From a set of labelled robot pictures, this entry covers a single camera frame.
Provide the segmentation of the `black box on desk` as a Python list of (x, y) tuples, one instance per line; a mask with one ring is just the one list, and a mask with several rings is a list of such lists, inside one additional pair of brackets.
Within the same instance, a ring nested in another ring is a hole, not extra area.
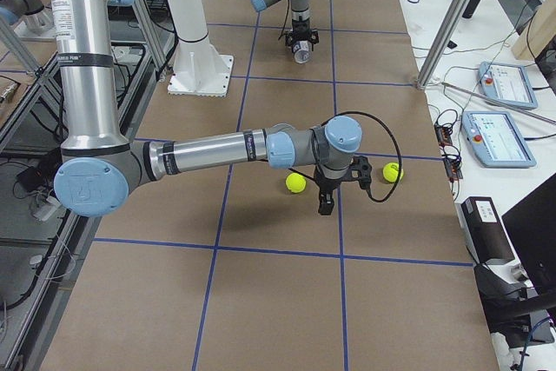
[(491, 197), (470, 196), (460, 210), (479, 263), (504, 265), (515, 259)]

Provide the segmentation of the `aluminium frame post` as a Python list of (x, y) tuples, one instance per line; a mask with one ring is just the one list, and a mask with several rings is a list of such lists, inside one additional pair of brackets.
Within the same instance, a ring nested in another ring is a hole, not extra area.
[(416, 79), (416, 87), (424, 90), (428, 85), (434, 70), (436, 69), (448, 41), (455, 31), (457, 23), (462, 17), (463, 11), (467, 7), (470, 0), (452, 0), (447, 13), (440, 25), (439, 31), (432, 43), (425, 62), (422, 64), (418, 78)]

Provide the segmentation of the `black computer monitor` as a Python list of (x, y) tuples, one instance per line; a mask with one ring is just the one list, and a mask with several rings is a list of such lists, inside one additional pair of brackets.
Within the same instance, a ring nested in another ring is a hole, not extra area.
[(555, 287), (555, 175), (502, 216), (521, 264), (535, 286)]

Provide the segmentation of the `white pedestal base plate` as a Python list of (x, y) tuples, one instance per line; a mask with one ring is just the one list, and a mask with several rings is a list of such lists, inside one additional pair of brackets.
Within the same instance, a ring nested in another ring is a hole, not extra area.
[(226, 96), (234, 57), (221, 55), (207, 40), (180, 42), (175, 52), (170, 95)]

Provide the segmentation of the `teach pendant far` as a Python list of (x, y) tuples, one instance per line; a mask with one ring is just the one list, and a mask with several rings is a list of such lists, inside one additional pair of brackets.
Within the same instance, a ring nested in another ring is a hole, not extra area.
[(518, 64), (483, 62), (479, 66), (483, 93), (521, 109), (536, 109), (538, 102), (526, 69)]

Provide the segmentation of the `white blue tennis ball can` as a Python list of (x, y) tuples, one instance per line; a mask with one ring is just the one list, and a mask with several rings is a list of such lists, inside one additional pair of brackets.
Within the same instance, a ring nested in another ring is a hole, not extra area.
[(292, 52), (296, 63), (308, 63), (312, 54), (310, 42), (307, 40), (295, 41), (292, 45)]

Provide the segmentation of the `teach pendant near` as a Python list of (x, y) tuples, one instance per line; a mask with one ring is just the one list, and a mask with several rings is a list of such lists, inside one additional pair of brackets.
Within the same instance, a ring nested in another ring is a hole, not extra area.
[(536, 165), (507, 111), (464, 111), (461, 124), (474, 154), (485, 167), (527, 169)]

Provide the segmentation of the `teach pendant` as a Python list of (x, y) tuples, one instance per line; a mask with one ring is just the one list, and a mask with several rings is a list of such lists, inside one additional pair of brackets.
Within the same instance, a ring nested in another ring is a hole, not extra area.
[(518, 64), (483, 62), (479, 66), (483, 93), (521, 109), (536, 109), (538, 102), (526, 69)]
[(461, 124), (474, 154), (485, 167), (527, 169), (536, 165), (507, 111), (464, 111)]

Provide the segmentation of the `metal rod green tip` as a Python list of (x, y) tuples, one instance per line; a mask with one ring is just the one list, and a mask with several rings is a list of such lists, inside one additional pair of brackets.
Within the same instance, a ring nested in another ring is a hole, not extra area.
[(553, 120), (553, 119), (550, 119), (546, 116), (541, 116), (541, 115), (535, 114), (535, 113), (533, 113), (529, 110), (519, 108), (519, 107), (517, 107), (515, 105), (512, 105), (512, 104), (509, 104), (509, 103), (504, 103), (501, 100), (493, 99), (493, 98), (490, 98), (488, 96), (484, 96), (484, 95), (481, 95), (481, 94), (478, 94), (478, 93), (474, 93), (471, 90), (463, 89), (463, 88), (461, 88), (459, 86), (456, 86), (456, 85), (453, 85), (451, 83), (441, 82), (440, 84), (443, 87), (446, 87), (448, 89), (454, 89), (454, 90), (457, 90), (461, 93), (465, 93), (465, 94), (467, 94), (471, 97), (479, 98), (479, 99), (483, 100), (484, 102), (489, 103), (491, 105), (495, 105), (495, 106), (499, 106), (499, 107), (502, 107), (502, 108), (505, 108), (505, 109), (512, 110), (514, 112), (517, 112), (517, 113), (520, 113), (522, 115), (531, 117), (533, 119), (540, 120), (543, 123), (548, 123), (548, 124), (551, 124), (551, 125), (554, 125), (554, 126), (556, 125), (556, 121)]

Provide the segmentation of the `yellow tennis ball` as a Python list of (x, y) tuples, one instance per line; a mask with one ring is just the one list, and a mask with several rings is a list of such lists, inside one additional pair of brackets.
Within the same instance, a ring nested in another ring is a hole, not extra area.
[(382, 175), (385, 181), (395, 183), (404, 176), (404, 169), (397, 162), (388, 162), (382, 168)]
[(298, 173), (290, 173), (285, 180), (286, 188), (293, 194), (300, 194), (307, 187), (307, 180)]

